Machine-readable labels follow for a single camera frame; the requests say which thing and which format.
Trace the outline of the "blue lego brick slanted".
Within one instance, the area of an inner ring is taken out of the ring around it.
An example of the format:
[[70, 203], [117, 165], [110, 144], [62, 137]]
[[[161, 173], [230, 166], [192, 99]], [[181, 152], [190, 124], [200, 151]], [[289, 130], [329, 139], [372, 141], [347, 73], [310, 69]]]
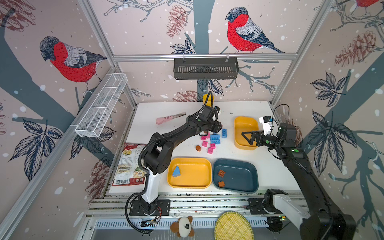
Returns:
[[176, 178], [176, 177], [179, 177], [180, 175], [181, 175], [180, 168], [179, 168], [179, 166], [176, 166], [176, 168], [175, 168], [174, 171], [173, 171], [172, 176], [173, 176], [174, 178]]

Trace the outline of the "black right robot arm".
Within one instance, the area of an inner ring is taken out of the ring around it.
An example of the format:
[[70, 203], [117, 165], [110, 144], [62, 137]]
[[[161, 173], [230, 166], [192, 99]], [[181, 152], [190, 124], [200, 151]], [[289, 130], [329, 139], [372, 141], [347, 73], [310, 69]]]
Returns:
[[242, 132], [250, 145], [266, 146], [277, 152], [285, 167], [295, 178], [306, 200], [308, 211], [293, 203], [278, 190], [268, 190], [264, 208], [267, 212], [282, 212], [299, 230], [303, 240], [351, 240], [357, 223], [332, 201], [311, 167], [303, 149], [296, 146], [297, 130], [293, 125], [282, 123], [276, 136], [263, 131]]

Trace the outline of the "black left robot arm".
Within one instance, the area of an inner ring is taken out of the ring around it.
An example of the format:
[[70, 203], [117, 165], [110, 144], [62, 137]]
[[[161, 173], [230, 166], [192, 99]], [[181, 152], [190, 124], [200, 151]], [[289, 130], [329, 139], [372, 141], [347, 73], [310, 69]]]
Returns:
[[145, 214], [152, 214], [157, 208], [159, 198], [159, 184], [157, 180], [165, 172], [171, 163], [174, 149], [185, 140], [199, 135], [202, 132], [218, 133], [223, 125], [219, 122], [218, 106], [203, 105], [200, 110], [186, 118], [186, 123], [181, 127], [165, 133], [154, 133], [150, 141], [139, 154], [138, 165], [145, 172], [145, 186], [141, 192], [129, 196], [125, 205], [125, 215], [128, 224], [142, 235], [150, 235], [152, 230], [144, 230], [136, 227], [129, 218], [128, 210], [134, 200], [138, 200], [140, 209]]

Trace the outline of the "yellow plastic goblet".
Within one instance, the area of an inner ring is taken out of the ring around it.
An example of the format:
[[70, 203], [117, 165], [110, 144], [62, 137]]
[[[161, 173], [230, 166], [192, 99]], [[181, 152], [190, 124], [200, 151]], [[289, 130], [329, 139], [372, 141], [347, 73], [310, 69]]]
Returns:
[[214, 106], [214, 100], [215, 100], [215, 96], [213, 96], [212, 94], [203, 95], [203, 103], [206, 106], [213, 107]]

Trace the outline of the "large blue lego brick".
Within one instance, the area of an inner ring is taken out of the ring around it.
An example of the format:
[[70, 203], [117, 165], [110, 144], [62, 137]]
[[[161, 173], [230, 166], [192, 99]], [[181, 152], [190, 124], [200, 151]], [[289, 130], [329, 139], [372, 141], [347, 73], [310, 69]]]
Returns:
[[220, 141], [220, 135], [210, 135], [210, 141], [211, 141], [211, 144], [215, 144], [215, 145], [218, 145], [221, 143]]

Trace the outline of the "dark teal tray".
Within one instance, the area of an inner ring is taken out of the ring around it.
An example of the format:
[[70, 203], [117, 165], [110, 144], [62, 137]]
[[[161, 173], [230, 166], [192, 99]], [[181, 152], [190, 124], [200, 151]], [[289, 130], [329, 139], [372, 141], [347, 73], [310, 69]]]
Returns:
[[[219, 170], [226, 172], [223, 178], [218, 175]], [[257, 169], [248, 162], [218, 159], [214, 162], [212, 174], [213, 184], [218, 189], [253, 194], [259, 188]], [[225, 182], [224, 188], [219, 188], [219, 181]]]

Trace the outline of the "black hanging basket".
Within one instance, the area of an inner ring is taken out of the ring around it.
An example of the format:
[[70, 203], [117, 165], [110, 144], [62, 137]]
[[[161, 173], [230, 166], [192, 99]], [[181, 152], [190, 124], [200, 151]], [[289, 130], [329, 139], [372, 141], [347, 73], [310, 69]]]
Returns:
[[174, 59], [176, 80], [230, 80], [238, 73], [237, 58]]

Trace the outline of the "yellow tray front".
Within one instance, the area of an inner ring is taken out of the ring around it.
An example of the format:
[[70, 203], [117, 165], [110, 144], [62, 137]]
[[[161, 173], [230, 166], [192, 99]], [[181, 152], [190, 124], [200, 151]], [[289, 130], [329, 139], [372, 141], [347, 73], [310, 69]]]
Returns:
[[[179, 166], [181, 175], [172, 176], [176, 166]], [[171, 160], [168, 168], [167, 182], [172, 188], [205, 189], [212, 183], [212, 165], [204, 158], [175, 158]]]

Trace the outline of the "woven bamboo plate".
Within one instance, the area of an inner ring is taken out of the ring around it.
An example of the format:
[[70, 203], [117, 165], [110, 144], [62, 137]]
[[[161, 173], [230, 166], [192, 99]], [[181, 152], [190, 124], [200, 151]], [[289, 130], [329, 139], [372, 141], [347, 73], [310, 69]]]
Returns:
[[219, 216], [214, 230], [215, 240], [254, 240], [249, 221], [237, 212], [225, 212]]

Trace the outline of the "red snack bag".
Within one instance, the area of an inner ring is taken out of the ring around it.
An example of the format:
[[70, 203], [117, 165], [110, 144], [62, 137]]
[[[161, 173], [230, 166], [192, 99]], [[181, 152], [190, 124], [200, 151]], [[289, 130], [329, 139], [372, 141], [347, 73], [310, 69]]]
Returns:
[[145, 183], [145, 174], [139, 165], [139, 155], [145, 145], [124, 143], [118, 167], [112, 183], [113, 187], [135, 186]]

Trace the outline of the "plush toy dog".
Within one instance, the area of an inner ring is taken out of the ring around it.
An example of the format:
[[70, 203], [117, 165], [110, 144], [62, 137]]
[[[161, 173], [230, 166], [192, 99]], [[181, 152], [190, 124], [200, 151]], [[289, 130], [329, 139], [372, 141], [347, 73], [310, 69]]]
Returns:
[[179, 238], [193, 237], [195, 232], [192, 223], [192, 216], [181, 217], [177, 222], [171, 224], [170, 230]]

